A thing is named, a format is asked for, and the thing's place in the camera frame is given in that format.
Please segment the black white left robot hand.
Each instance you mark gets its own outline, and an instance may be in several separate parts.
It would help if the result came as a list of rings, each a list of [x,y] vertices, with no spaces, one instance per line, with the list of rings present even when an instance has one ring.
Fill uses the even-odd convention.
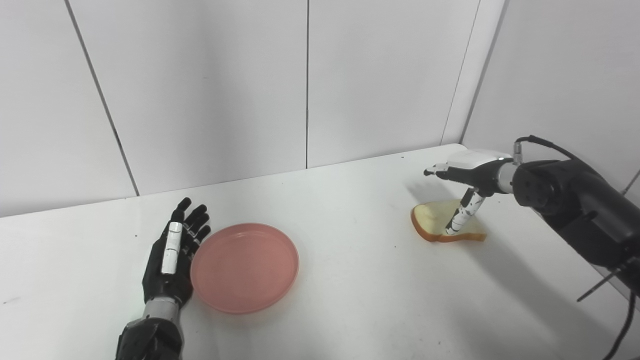
[[[183,198],[178,203],[171,214],[170,222],[167,222],[159,239],[154,242],[151,248],[144,276],[142,277],[145,302],[156,297],[170,297],[177,301],[179,307],[182,308],[192,298],[194,293],[191,278],[192,261],[202,242],[210,234],[211,228],[206,224],[210,220],[206,205],[201,203],[190,213],[187,213],[191,204],[192,200],[189,197]],[[170,223],[174,220],[179,220],[182,224],[176,271],[174,274],[163,274],[163,252]]]

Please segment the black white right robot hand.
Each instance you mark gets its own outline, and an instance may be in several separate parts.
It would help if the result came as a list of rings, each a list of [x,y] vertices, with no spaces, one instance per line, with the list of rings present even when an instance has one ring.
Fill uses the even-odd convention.
[[[503,178],[500,173],[511,168],[515,171],[514,158],[507,153],[486,149],[467,149],[453,153],[446,162],[427,167],[423,175],[434,175],[441,180],[468,186],[459,205],[444,230],[448,236],[461,233],[464,226],[474,218],[486,198],[494,194],[509,194],[513,191],[512,174]]]

